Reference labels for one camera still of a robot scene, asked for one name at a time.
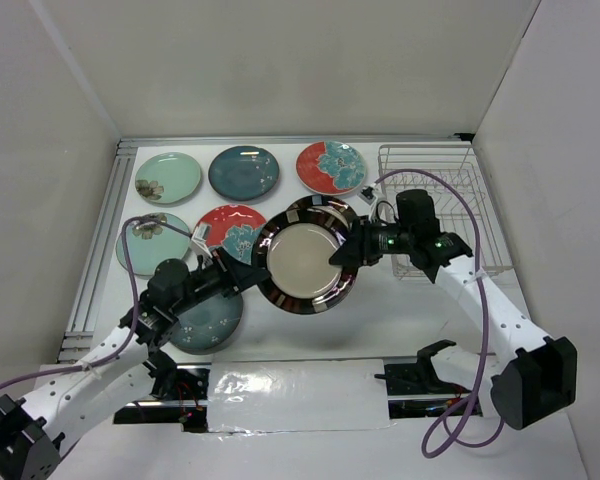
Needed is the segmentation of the black rimmed beige plate front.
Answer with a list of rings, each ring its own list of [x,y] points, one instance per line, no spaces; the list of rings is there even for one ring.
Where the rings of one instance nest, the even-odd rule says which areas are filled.
[[[269,278],[258,285],[277,308],[297,315],[324,313],[352,291],[357,270],[329,263],[349,237],[349,225],[318,208],[291,209],[265,224],[252,248],[251,265]]]

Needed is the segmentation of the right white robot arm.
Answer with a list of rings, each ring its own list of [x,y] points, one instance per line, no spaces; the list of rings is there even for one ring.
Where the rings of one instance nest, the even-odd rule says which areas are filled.
[[[534,324],[481,269],[477,249],[457,234],[442,231],[426,191],[399,193],[394,223],[369,217],[354,220],[329,262],[359,268],[389,254],[408,256],[486,335],[499,361],[489,395],[509,427],[522,430],[574,403],[574,344],[565,337],[553,339]]]

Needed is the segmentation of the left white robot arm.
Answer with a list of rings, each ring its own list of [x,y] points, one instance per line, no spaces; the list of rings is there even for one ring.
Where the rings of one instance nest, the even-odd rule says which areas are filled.
[[[86,433],[126,404],[169,397],[177,366],[162,348],[179,330],[180,316],[269,277],[224,249],[196,269],[182,260],[162,262],[119,325],[85,357],[47,371],[48,382],[18,399],[0,396],[0,477],[46,479]]]

